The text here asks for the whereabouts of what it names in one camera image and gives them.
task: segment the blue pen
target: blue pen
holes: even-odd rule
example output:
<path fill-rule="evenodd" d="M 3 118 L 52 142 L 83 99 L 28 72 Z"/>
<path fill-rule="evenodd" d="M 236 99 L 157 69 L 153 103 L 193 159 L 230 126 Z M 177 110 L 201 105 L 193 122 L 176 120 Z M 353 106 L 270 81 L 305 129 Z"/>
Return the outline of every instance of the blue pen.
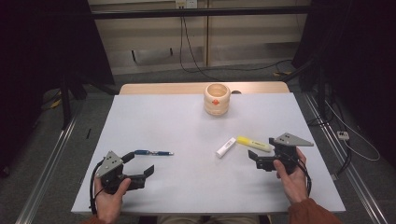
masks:
<path fill-rule="evenodd" d="M 148 151 L 148 150 L 136 150 L 135 155 L 145 155 L 145 156 L 173 156 L 175 153 L 166 151 Z"/>

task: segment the yellow highlighter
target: yellow highlighter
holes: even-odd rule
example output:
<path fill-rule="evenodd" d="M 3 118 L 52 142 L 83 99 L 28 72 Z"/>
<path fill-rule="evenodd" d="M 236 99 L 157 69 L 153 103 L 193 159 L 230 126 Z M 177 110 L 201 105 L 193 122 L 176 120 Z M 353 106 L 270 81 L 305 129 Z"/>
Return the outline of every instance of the yellow highlighter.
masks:
<path fill-rule="evenodd" d="M 242 145 L 245 145 L 245 146 L 248 146 L 248 147 L 254 147 L 254 148 L 257 148 L 259 150 L 266 151 L 266 152 L 271 152 L 271 150 L 272 150 L 271 145 L 266 144 L 266 143 L 262 143 L 262 142 L 258 142 L 258 141 L 254 141 L 254 140 L 251 140 L 251 139 L 246 138 L 244 136 L 238 136 L 236 138 L 236 142 L 239 143 L 239 144 L 242 144 Z"/>

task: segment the table surface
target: table surface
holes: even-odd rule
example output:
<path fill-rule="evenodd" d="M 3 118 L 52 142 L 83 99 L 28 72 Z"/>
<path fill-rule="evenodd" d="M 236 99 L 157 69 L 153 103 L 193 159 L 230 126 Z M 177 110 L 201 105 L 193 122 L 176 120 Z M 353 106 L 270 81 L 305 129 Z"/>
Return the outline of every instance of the table surface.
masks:
<path fill-rule="evenodd" d="M 287 212 L 289 202 L 276 173 L 256 169 L 255 162 L 248 158 L 248 149 L 260 156 L 273 156 L 273 152 L 239 144 L 221 159 L 215 152 L 237 135 L 268 143 L 269 137 L 291 133 L 315 143 L 294 95 L 278 82 L 225 84 L 231 90 L 250 94 L 233 94 L 229 111 L 218 118 L 208 115 L 203 107 L 203 89 L 209 83 L 124 86 L 121 95 L 114 99 L 72 212 L 91 212 L 88 192 L 92 169 L 109 150 L 122 157 L 137 149 L 172 151 L 175 156 L 135 156 L 124 165 L 127 175 L 142 174 L 152 164 L 155 172 L 144 189 L 124 196 L 123 213 Z M 170 94 L 158 94 L 158 88 Z M 269 90 L 284 93 L 257 93 Z M 345 211 L 316 145 L 300 150 L 307 157 L 307 169 L 313 179 L 311 197 L 330 211 Z"/>

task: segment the person's arm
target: person's arm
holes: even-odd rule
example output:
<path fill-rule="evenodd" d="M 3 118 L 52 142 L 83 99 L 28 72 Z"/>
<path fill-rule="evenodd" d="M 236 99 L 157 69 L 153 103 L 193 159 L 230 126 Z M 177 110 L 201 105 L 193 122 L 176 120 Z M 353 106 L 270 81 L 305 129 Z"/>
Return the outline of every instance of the person's arm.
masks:
<path fill-rule="evenodd" d="M 126 193 L 129 185 L 131 184 L 131 179 L 124 179 L 117 192 L 112 194 L 107 194 L 104 190 L 100 191 L 103 186 L 100 178 L 94 179 L 95 185 L 95 195 L 96 195 L 96 207 L 97 215 L 92 216 L 90 219 L 82 222 L 81 224 L 114 224 L 120 216 L 121 206 L 122 206 L 122 196 Z"/>
<path fill-rule="evenodd" d="M 297 148 L 299 162 L 306 164 L 306 157 Z M 277 170 L 277 177 L 281 179 L 285 194 L 289 199 L 289 224 L 338 224 L 341 221 L 328 210 L 317 205 L 314 200 L 308 197 L 306 190 L 306 176 L 304 172 L 296 167 L 296 170 L 288 175 L 285 166 L 281 161 L 275 160 L 274 166 Z"/>

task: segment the hand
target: hand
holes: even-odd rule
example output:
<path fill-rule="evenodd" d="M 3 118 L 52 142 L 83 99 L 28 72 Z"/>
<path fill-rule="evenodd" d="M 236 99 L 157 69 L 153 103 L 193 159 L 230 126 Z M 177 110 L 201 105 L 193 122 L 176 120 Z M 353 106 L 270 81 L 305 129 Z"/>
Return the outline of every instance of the hand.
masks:
<path fill-rule="evenodd" d="M 306 162 L 306 157 L 299 148 L 297 148 L 297 155 L 300 158 L 300 161 L 303 163 Z M 286 173 L 285 166 L 281 161 L 275 160 L 274 166 L 277 170 L 277 178 L 282 180 L 283 189 L 285 190 L 286 197 L 288 197 L 290 203 L 300 203 L 308 198 L 305 174 L 299 167 L 296 167 L 295 171 L 288 175 Z"/>
<path fill-rule="evenodd" d="M 99 192 L 103 186 L 100 178 L 94 179 L 95 184 L 95 195 Z M 97 216 L 100 220 L 104 221 L 106 224 L 116 223 L 120 216 L 121 206 L 122 206 L 122 196 L 126 193 L 129 185 L 131 184 L 130 178 L 125 178 L 119 189 L 115 194 L 108 194 L 102 190 L 96 196 L 96 206 L 97 206 Z"/>

